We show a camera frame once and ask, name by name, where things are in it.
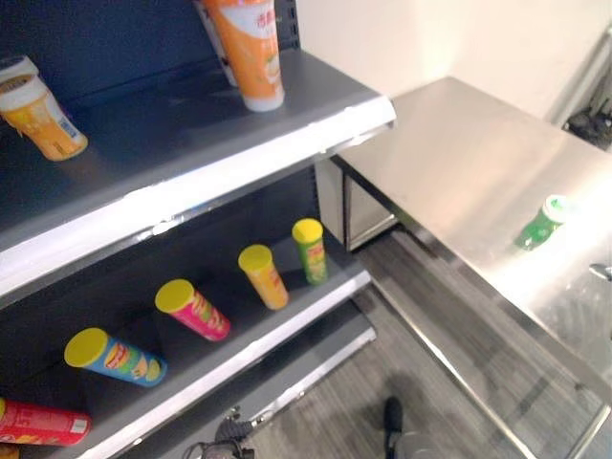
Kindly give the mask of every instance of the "orange bottle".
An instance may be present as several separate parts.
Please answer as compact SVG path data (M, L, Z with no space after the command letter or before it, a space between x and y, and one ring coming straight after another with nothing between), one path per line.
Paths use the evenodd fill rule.
M252 111L279 107L280 78L274 0L203 0L228 55L242 99Z

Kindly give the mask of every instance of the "gray carpet floor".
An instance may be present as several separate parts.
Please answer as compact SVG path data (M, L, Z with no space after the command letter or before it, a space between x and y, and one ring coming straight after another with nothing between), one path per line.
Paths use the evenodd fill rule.
M393 231L358 257L387 298L426 332L538 458L563 458L600 406L446 261ZM261 459L384 458L383 404L404 404L404 430L444 458L522 457L452 382L373 287L355 302L378 338L258 430ZM612 423L584 454L612 458Z

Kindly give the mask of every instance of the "red chip can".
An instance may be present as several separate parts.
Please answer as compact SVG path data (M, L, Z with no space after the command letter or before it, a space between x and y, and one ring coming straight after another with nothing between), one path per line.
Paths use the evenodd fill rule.
M86 414L0 398L0 442L70 446L92 427Z
M210 341L230 332L230 321L185 279L166 282L155 295L155 305Z

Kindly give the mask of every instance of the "white cup lid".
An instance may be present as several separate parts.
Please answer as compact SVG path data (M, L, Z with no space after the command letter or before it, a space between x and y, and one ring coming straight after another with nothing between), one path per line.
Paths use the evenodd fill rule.
M546 198L542 212L556 223L565 223L571 212L570 203L562 194L551 194Z
M26 55L0 59L0 82L20 75L38 75L38 67Z
M9 112L47 94L47 86L36 75L20 75L0 82L0 111Z

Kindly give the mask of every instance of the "black shoe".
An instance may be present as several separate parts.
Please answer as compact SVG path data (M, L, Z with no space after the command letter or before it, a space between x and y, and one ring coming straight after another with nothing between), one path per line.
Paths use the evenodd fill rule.
M387 459L393 459L395 444L402 435L404 409L396 397L389 397L384 404L384 450Z

